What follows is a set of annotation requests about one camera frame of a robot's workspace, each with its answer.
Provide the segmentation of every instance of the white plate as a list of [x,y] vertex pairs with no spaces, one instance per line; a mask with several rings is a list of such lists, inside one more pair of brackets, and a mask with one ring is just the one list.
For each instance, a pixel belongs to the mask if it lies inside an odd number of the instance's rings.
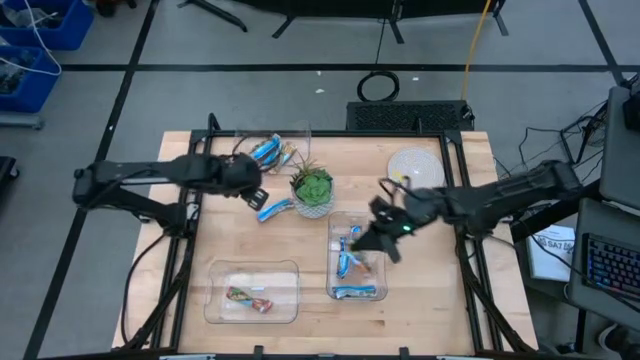
[[421,148],[408,148],[393,154],[387,166],[388,176],[402,181],[411,178],[411,188],[433,188],[444,184],[444,169],[435,155]]

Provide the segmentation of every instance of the wooden table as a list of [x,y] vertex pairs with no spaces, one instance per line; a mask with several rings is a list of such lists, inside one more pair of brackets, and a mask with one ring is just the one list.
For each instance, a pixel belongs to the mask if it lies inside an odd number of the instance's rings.
[[[188,132],[167,132],[160,160],[187,152]],[[486,133],[463,133],[469,176],[474,186],[496,181]],[[233,138],[215,138],[214,154],[228,154]],[[311,142],[312,157],[334,178],[334,211],[368,212],[368,202],[382,194],[377,184],[396,151],[419,146],[440,157],[436,139],[429,138],[321,138]],[[455,150],[452,164],[459,184]],[[270,202],[290,195],[289,176],[266,176],[263,188]],[[177,201],[178,188],[157,185],[150,197]],[[160,234],[155,224],[142,225],[136,256]],[[496,235],[511,239],[508,227]],[[451,226],[442,222],[420,229],[400,241],[403,261],[387,260],[389,293],[379,302],[344,302],[331,299],[325,289],[327,271],[327,218],[308,220],[295,211],[259,224],[256,214],[239,199],[205,196],[180,340],[181,353],[251,353],[263,345],[265,353],[280,354],[398,354],[407,346],[412,355],[473,354],[468,315],[454,255]],[[140,327],[158,301],[169,241],[161,243],[138,265],[131,281],[128,334]],[[485,241],[488,270],[498,308],[531,346],[537,347],[518,261],[512,248]],[[291,259],[300,268],[301,297],[297,319],[291,324],[210,324],[203,317],[209,285],[208,271],[216,260],[279,261]],[[482,306],[484,347],[491,342]],[[168,344],[173,308],[168,311],[163,343]],[[116,332],[114,345],[121,344]]]

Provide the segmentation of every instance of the yellow cable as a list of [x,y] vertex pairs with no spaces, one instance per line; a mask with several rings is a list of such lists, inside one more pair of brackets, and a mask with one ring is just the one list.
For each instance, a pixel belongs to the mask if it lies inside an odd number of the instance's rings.
[[480,30],[482,30],[482,24],[484,23],[484,18],[487,17],[487,12],[489,11],[489,5],[491,5],[491,0],[487,0],[487,3],[484,5],[484,10],[482,10],[482,17],[480,18],[478,27],[476,27],[476,33],[473,35],[473,41],[471,41],[471,49],[469,50],[467,65],[465,65],[464,67],[464,82],[462,83],[462,100],[467,100],[467,88],[469,87],[469,67],[471,66],[471,61],[473,60],[473,53],[476,50],[476,42],[478,42],[478,37],[480,36]]

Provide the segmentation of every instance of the succulent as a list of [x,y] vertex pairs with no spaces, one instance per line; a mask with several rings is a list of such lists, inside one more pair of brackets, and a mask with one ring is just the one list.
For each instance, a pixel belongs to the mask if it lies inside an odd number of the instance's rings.
[[324,205],[331,201],[333,179],[325,169],[314,167],[314,163],[311,160],[297,165],[298,172],[291,180],[296,195],[307,206]]

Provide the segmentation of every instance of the white pot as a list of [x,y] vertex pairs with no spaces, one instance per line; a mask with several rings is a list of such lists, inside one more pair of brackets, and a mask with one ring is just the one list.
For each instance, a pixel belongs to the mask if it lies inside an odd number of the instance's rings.
[[291,187],[291,195],[291,197],[293,198],[293,205],[295,206],[298,213],[309,219],[318,219],[327,215],[333,208],[333,203],[335,202],[335,196],[333,194],[333,182],[331,183],[331,199],[326,204],[318,206],[305,205],[302,200],[298,198],[298,195],[296,195],[296,191],[293,186]]

